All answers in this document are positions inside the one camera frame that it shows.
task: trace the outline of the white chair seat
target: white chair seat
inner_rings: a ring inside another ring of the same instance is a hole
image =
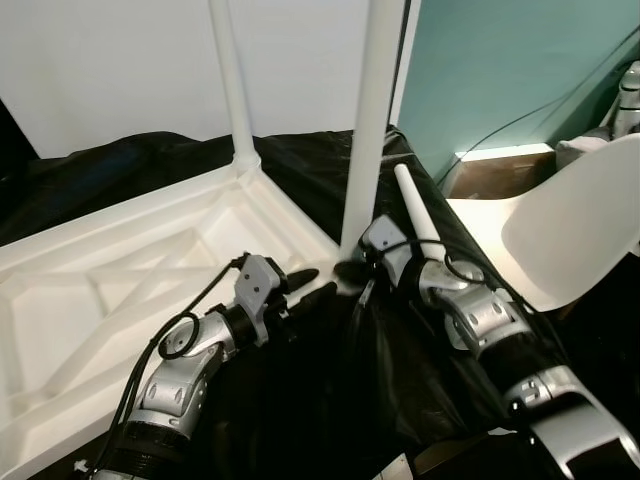
[[[640,134],[506,200],[449,200],[504,279],[541,311],[598,283],[640,240]]]

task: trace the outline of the green wall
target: green wall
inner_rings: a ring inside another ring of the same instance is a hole
[[[439,178],[453,152],[588,77],[479,148],[579,135],[613,101],[638,34],[589,74],[638,23],[638,0],[422,0],[398,126]]]

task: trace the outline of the white cylindrical object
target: white cylindrical object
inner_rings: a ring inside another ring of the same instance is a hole
[[[407,206],[411,223],[418,238],[440,240],[438,230],[436,230],[436,226],[433,224],[433,220],[431,220],[431,215],[429,215],[429,211],[418,193],[416,184],[413,178],[411,178],[411,173],[409,173],[407,166],[403,163],[398,164],[393,171],[398,179],[398,184],[402,191],[402,198],[404,198],[404,203]],[[446,250],[442,245],[423,243],[420,247],[425,257],[444,261]]]
[[[238,173],[242,174],[259,166],[260,156],[253,145],[249,109],[247,107],[227,0],[209,0],[209,11],[213,24],[213,34],[216,39],[227,110],[231,120],[231,135],[235,150],[233,164]]]
[[[404,2],[371,0],[340,242],[349,258],[371,223],[391,104]]]

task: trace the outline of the robotic arm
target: robotic arm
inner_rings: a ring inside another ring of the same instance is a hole
[[[159,351],[164,360],[147,381],[131,415],[120,425],[114,448],[109,449],[92,478],[167,478],[184,459],[200,419],[207,383],[220,366],[249,345],[264,345],[288,317],[335,294],[336,285],[329,283],[288,308],[284,294],[309,283],[317,274],[317,270],[305,270],[287,276],[270,258],[246,256],[234,301],[194,319],[198,327],[178,326],[163,339]]]
[[[613,139],[640,129],[640,60],[633,62],[620,80],[617,108],[613,120]]]
[[[485,272],[467,261],[418,259],[406,240],[382,216],[360,246],[399,293],[445,312],[451,344],[468,349],[482,365],[529,443],[542,447],[567,479],[592,478],[594,468],[623,475],[617,478],[640,477],[633,437],[543,344],[519,309],[488,286]]]

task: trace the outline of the black cable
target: black cable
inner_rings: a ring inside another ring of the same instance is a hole
[[[640,31],[640,25],[638,25],[636,28],[634,28],[633,30],[631,30],[620,42],[618,42],[618,44],[615,46],[615,48],[613,50],[611,50],[611,52],[609,52],[607,54],[607,56],[600,62],[598,63],[598,65],[596,65],[596,67],[591,70],[591,72],[589,72],[587,74],[587,76],[585,76],[575,87],[573,87],[571,90],[567,91],[566,93],[564,93],[563,95],[560,95],[558,98],[556,98],[555,100],[552,100],[548,103],[545,103],[544,105],[542,105],[541,107],[536,108],[535,110],[531,110],[529,113],[525,113],[524,115],[516,118],[515,120],[511,120],[509,123],[501,126],[500,128],[497,128],[496,130],[494,130],[493,132],[489,133],[488,135],[486,135],[485,137],[482,138],[482,140],[476,142],[471,148],[469,148],[466,152],[464,152],[464,154],[460,157],[457,158],[455,160],[455,162],[453,162],[453,164],[447,169],[446,172],[444,172],[444,174],[442,175],[442,177],[440,177],[440,180],[438,180],[438,182],[436,183],[436,185],[438,187],[442,186],[442,183],[446,180],[446,178],[449,176],[449,174],[451,173],[451,171],[456,168],[464,159],[464,157],[467,156],[467,154],[469,152],[474,151],[476,148],[478,148],[481,144],[483,144],[486,140],[488,140],[489,138],[493,137],[494,135],[500,133],[501,131],[503,131],[505,128],[510,127],[511,125],[513,125],[514,123],[518,123],[520,120],[524,120],[527,117],[530,117],[531,115],[534,115],[536,113],[538,113],[541,110],[544,110],[547,107],[550,107],[551,105],[553,105],[554,103],[560,102],[560,101],[564,101],[566,99],[568,99],[569,97],[571,97],[571,95],[573,95],[575,92],[577,92],[580,87],[582,87],[585,83],[587,83],[587,81],[591,78],[591,76],[598,71],[598,69],[600,69],[600,67],[602,65],[604,65],[607,60],[609,60],[611,57],[613,57],[613,55],[627,42],[627,40],[629,40],[633,35],[635,35],[638,31]],[[549,116],[547,116],[547,119],[553,115],[555,112],[557,111],[557,108],[551,112],[549,114]]]
[[[209,282],[209,284],[193,299],[193,301],[189,303],[189,305],[187,305],[184,310],[182,310],[179,314],[173,316],[160,328],[160,330],[158,330],[158,332],[151,338],[151,340],[149,340],[149,343],[140,354],[140,357],[136,361],[136,364],[133,367],[131,374],[129,375],[127,384],[125,385],[124,391],[122,392],[122,397],[120,398],[120,403],[116,408],[113,420],[111,421],[111,425],[109,426],[109,430],[107,431],[107,437],[105,439],[104,445],[100,450],[100,454],[97,457],[94,467],[89,469],[85,474],[85,479],[91,478],[94,473],[96,473],[103,467],[103,462],[105,460],[107,452],[111,448],[115,439],[118,425],[121,421],[125,422],[127,418],[129,418],[129,415],[131,415],[133,407],[135,406],[138,389],[140,387],[140,383],[142,382],[144,370],[147,366],[147,363],[149,362],[149,358],[151,358],[151,355],[153,354],[153,351],[156,349],[156,347],[158,347],[158,345],[162,344],[164,337],[185,318],[189,318],[193,321],[194,328],[189,341],[187,342],[187,345],[190,344],[189,348],[193,346],[193,343],[196,341],[198,332],[200,330],[200,320],[195,314],[193,314],[191,310],[193,310],[193,308],[198,305],[209,294],[209,292],[211,292],[211,290],[215,288],[218,283],[220,283],[222,278],[227,274],[229,270],[231,270],[232,268],[241,268],[246,257],[247,254],[243,255],[242,257],[233,259],[227,265],[225,265],[220,273],[218,273],[218,275],[216,275],[216,277],[211,282]],[[186,348],[185,346],[185,348],[182,348],[179,352],[176,353],[180,354],[178,356],[182,356],[184,353],[186,353],[187,350],[188,348]],[[177,358],[178,356],[175,356],[175,354],[167,354],[166,358]]]
[[[453,276],[458,277],[459,279],[464,280],[467,283],[471,283],[474,285],[482,285],[483,283],[485,283],[484,278],[483,279],[470,278],[460,273],[458,269],[453,266],[453,262],[451,261],[451,255],[449,255],[448,253],[444,256],[444,264],[447,266],[447,268],[453,274]]]
[[[539,320],[539,322],[532,323],[532,326],[534,328],[542,327],[544,329],[544,332],[539,331],[538,334],[541,335],[541,338],[543,339],[545,337],[551,338],[556,344],[556,347],[559,353],[563,357],[562,359],[567,363],[567,365],[569,365],[569,356],[564,346],[562,345],[562,341],[560,340],[558,333],[556,332],[555,328],[553,327],[553,325],[551,324],[547,316],[544,315],[542,312],[539,312],[538,310],[536,310],[533,307],[533,305],[531,305],[527,300],[525,300],[518,292],[516,292],[516,290],[511,285],[509,285],[509,283],[507,283],[507,281],[502,277],[502,275],[500,275],[500,273],[489,261],[485,260],[481,255],[471,250],[469,247],[456,242],[443,242],[442,240],[410,239],[410,240],[405,240],[403,242],[396,243],[394,245],[391,245],[381,250],[379,252],[379,255],[382,257],[385,254],[392,252],[393,250],[396,250],[398,248],[401,248],[405,245],[422,245],[422,244],[442,245],[446,250],[452,251],[454,253],[454,256],[455,255],[461,256],[462,260],[472,263],[476,268],[482,271],[485,277],[485,282],[482,282],[482,283],[486,283],[487,278],[492,278],[497,285],[499,285],[501,288],[507,291],[507,293],[513,300],[513,303],[515,305],[517,312],[523,318],[526,318],[528,316],[527,314],[529,314],[529,315],[533,315]],[[445,264],[447,263],[447,260],[446,260],[447,256],[449,256],[449,252],[447,252],[447,255],[445,256]],[[466,278],[464,275],[459,274],[460,272],[457,272],[457,271],[454,272],[452,270],[451,273],[453,273],[456,276],[459,276],[465,281],[469,281],[469,279]]]

